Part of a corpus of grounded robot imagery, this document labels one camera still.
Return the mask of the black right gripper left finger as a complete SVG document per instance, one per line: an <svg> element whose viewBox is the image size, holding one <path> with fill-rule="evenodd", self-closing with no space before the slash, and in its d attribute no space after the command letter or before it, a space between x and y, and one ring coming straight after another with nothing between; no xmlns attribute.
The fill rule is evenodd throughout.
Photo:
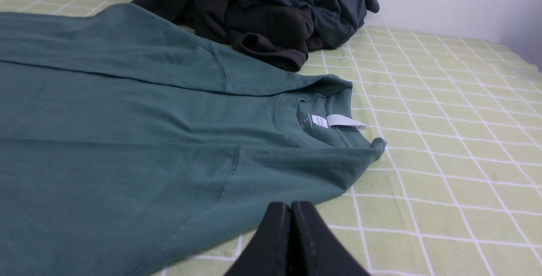
<svg viewBox="0 0 542 276"><path fill-rule="evenodd" d="M291 219L286 203L270 203L250 243L225 275L286 276Z"/></svg>

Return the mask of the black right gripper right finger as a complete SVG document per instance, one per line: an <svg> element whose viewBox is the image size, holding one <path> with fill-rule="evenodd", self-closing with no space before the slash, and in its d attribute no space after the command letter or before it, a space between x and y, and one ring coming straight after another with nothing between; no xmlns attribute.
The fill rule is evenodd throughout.
<svg viewBox="0 0 542 276"><path fill-rule="evenodd" d="M309 201L294 201L291 229L293 276L368 276Z"/></svg>

